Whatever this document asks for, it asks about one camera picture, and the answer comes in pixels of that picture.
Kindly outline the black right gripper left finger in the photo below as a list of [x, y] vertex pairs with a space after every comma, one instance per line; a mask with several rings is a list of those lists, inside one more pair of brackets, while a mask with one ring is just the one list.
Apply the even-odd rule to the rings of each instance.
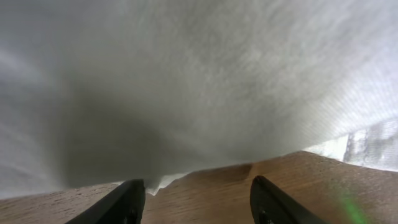
[[144, 181], [125, 181], [66, 224], [140, 224], [145, 201]]

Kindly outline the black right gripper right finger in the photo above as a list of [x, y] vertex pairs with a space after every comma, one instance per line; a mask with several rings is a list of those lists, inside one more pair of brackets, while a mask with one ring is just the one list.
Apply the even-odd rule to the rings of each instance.
[[326, 224], [264, 176], [256, 176], [250, 190], [255, 224]]

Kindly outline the white robot print t-shirt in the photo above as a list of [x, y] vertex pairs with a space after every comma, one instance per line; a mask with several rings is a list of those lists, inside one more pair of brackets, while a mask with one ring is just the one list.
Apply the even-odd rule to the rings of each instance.
[[261, 161], [396, 117], [396, 1], [1, 2], [2, 198]]

